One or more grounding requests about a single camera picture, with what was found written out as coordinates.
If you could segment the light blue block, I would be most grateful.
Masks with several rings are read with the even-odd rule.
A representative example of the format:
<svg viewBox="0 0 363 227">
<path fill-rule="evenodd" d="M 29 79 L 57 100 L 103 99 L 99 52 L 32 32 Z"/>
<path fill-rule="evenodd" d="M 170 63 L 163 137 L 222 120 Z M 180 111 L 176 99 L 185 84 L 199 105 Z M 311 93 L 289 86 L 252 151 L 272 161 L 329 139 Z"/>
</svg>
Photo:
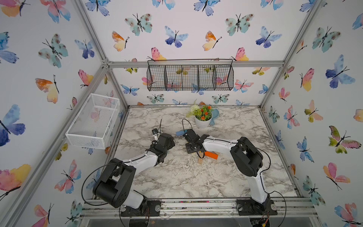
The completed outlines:
<svg viewBox="0 0 363 227">
<path fill-rule="evenodd" d="M 181 131 L 177 131 L 176 132 L 176 136 L 183 136 L 185 133 L 187 132 L 187 130 L 181 130 Z"/>
</svg>

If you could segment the red orange block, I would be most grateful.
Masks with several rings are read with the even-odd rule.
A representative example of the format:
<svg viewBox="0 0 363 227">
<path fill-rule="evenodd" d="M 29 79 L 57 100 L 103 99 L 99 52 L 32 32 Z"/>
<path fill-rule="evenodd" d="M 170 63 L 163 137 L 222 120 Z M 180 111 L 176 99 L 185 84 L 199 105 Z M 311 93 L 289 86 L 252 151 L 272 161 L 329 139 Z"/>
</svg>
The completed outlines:
<svg viewBox="0 0 363 227">
<path fill-rule="evenodd" d="M 218 154 L 213 153 L 213 152 L 209 152 L 209 151 L 205 151 L 205 156 L 207 156 L 209 158 L 212 158 L 212 159 L 215 159 L 215 160 L 218 159 Z"/>
</svg>

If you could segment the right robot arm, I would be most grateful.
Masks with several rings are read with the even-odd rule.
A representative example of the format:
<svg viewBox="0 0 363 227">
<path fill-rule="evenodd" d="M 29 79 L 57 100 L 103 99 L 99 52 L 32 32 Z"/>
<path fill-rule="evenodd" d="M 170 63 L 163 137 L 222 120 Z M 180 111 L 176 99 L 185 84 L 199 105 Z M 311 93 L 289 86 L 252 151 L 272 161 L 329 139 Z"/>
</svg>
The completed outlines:
<svg viewBox="0 0 363 227">
<path fill-rule="evenodd" d="M 194 130 L 189 129 L 183 135 L 187 141 L 187 152 L 217 152 L 230 154 L 238 170 L 247 177 L 251 191 L 251 199 L 259 204 L 266 204 L 269 195 L 265 191 L 265 183 L 262 173 L 263 155 L 246 138 L 238 140 L 223 140 L 209 135 L 199 136 Z"/>
</svg>

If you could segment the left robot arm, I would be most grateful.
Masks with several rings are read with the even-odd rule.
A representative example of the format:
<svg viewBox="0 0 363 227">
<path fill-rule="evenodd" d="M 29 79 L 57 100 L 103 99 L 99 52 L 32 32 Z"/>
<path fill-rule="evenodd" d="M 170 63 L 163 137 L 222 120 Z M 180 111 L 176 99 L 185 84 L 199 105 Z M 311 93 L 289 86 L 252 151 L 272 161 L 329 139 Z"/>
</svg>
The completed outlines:
<svg viewBox="0 0 363 227">
<path fill-rule="evenodd" d="M 162 133 L 143 155 L 127 161 L 112 159 L 97 180 L 93 194 L 114 208 L 145 209 L 147 198 L 131 189 L 133 179 L 144 170 L 163 163 L 168 150 L 174 146 L 173 136 Z"/>
</svg>

